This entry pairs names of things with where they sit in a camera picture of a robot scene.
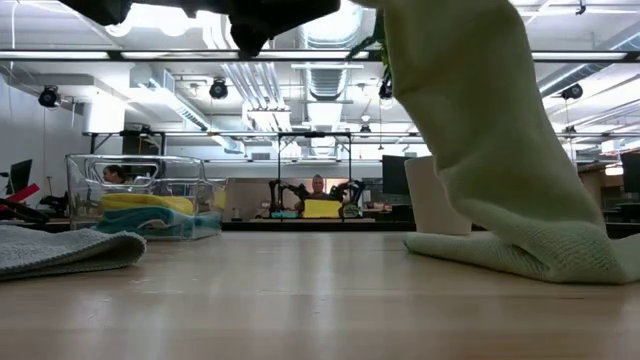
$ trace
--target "yellow towel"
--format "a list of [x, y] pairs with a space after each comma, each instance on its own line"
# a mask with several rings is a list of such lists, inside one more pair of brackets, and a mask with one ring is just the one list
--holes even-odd
[[342, 204], [331, 200], [305, 200], [305, 218], [337, 218]]
[[146, 194], [107, 194], [100, 199], [104, 210], [123, 210], [142, 206], [163, 206], [185, 215], [193, 215], [191, 200], [177, 196]]

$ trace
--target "transparent container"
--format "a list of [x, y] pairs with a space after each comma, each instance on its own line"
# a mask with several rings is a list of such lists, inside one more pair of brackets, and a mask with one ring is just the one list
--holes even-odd
[[201, 160], [137, 155], [68, 155], [66, 160], [73, 230], [129, 231], [148, 240], [220, 234], [226, 180], [207, 180]]

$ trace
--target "wooden table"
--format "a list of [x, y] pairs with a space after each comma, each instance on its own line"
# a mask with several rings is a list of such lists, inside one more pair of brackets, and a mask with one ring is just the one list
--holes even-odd
[[227, 233], [0, 283], [0, 359], [640, 359], [640, 287], [408, 254], [402, 235]]

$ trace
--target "person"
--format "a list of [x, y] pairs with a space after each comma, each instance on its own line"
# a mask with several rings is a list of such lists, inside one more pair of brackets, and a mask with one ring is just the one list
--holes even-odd
[[[313, 177], [311, 181], [311, 194], [307, 197], [310, 200], [332, 200], [329, 194], [324, 192], [324, 178], [318, 174]], [[304, 201], [300, 201], [296, 204], [296, 210], [298, 212], [304, 211]]]
[[124, 171], [119, 165], [109, 165], [105, 167], [102, 171], [102, 176], [104, 181], [111, 184], [124, 184], [126, 181]]

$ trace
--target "gray towel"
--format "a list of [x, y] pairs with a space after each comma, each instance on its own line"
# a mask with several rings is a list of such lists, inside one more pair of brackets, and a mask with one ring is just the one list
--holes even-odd
[[0, 281], [117, 269], [138, 261], [145, 250], [145, 240], [132, 233], [49, 234], [0, 226]]

